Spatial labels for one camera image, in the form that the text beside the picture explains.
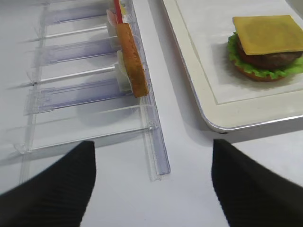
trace bread slice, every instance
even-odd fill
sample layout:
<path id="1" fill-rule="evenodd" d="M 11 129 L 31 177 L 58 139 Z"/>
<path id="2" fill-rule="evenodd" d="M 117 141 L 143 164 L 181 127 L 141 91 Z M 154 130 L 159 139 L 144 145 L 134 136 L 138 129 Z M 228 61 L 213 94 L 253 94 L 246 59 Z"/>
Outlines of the bread slice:
<path id="1" fill-rule="evenodd" d="M 122 46 L 123 59 L 127 75 L 136 98 L 146 96 L 148 87 L 143 65 L 128 23 L 117 25 L 117 34 Z"/>

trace toy hamburger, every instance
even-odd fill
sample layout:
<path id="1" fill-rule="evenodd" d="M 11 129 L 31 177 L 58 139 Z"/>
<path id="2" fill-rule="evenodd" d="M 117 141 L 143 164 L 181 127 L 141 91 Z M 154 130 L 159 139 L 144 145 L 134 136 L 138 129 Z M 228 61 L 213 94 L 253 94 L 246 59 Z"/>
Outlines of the toy hamburger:
<path id="1" fill-rule="evenodd" d="M 255 81 L 271 82 L 303 72 L 303 30 L 289 15 L 234 17 L 229 58 Z"/>

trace cheese slice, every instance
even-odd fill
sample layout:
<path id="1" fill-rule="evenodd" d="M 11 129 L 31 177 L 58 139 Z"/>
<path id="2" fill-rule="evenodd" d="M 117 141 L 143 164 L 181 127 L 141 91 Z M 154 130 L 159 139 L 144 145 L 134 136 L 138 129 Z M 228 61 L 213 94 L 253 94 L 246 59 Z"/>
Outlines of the cheese slice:
<path id="1" fill-rule="evenodd" d="M 234 17 L 247 55 L 303 51 L 303 30 L 290 15 Z"/>

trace tray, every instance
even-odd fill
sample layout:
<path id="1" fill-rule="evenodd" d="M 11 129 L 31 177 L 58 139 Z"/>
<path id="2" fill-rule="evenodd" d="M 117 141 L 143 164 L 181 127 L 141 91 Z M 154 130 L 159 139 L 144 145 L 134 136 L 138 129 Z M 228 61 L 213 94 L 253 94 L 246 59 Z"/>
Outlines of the tray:
<path id="1" fill-rule="evenodd" d="M 218 104 L 175 0 L 163 0 L 200 113 L 220 133 L 303 117 L 303 90 Z M 302 16 L 303 3 L 288 4 Z"/>

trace white plastic piece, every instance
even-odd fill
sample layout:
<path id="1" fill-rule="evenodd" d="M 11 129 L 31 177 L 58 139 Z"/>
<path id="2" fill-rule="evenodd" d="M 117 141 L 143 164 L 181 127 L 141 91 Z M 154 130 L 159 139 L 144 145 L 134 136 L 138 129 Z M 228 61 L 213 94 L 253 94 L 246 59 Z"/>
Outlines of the white plastic piece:
<path id="1" fill-rule="evenodd" d="M 96 70 L 88 70 L 88 71 L 84 71 L 84 72 L 77 72 L 77 73 L 67 74 L 67 75 L 63 75 L 63 76 L 41 79 L 41 80 L 37 81 L 36 83 L 44 84 L 44 83 L 50 83 L 50 82 L 63 80 L 63 79 L 70 79 L 70 78 L 76 78 L 76 77 L 90 76 L 90 75 L 98 74 L 98 73 L 112 72 L 114 70 L 115 70 L 114 66 L 109 66 L 109 67 L 96 69 Z"/>
<path id="2" fill-rule="evenodd" d="M 107 22 L 107 23 L 106 23 L 106 26 L 107 26 L 107 32 L 108 32 L 109 37 L 117 36 L 116 28 L 113 27 L 113 26 L 110 24 L 110 22 Z"/>
<path id="3" fill-rule="evenodd" d="M 57 37 L 61 37 L 61 36 L 74 35 L 74 34 L 79 34 L 79 33 L 84 33 L 84 32 L 98 31 L 98 30 L 103 30 L 106 28 L 107 28 L 106 25 L 102 25 L 102 26 L 98 26 L 98 27 L 91 27 L 91 28 L 86 28 L 86 29 L 70 31 L 70 32 L 62 32 L 62 33 L 57 33 L 57 34 L 46 35 L 44 37 L 44 39 L 57 38 Z"/>
<path id="4" fill-rule="evenodd" d="M 133 91 L 131 81 L 126 72 L 126 68 L 124 65 L 124 59 L 122 51 L 117 52 L 118 55 L 118 64 L 115 64 L 116 77 L 118 80 L 119 88 L 121 92 Z"/>

